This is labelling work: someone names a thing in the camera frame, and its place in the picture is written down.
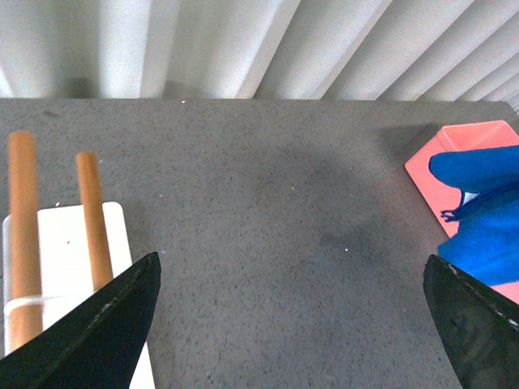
blue cloth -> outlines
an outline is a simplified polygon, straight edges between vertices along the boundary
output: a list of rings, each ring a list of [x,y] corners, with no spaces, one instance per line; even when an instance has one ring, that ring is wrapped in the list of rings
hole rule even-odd
[[[455,236],[438,247],[440,257],[490,286],[519,280],[519,146],[433,156],[431,173],[461,191]],[[465,193],[477,193],[463,204]]]

speckled countertop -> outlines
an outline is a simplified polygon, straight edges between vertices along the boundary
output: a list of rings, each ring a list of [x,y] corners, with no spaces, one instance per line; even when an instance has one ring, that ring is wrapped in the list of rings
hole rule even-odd
[[[157,251],[157,388],[458,388],[422,293],[444,233],[403,169],[505,103],[0,100],[37,138],[41,207],[93,150],[133,257]]]

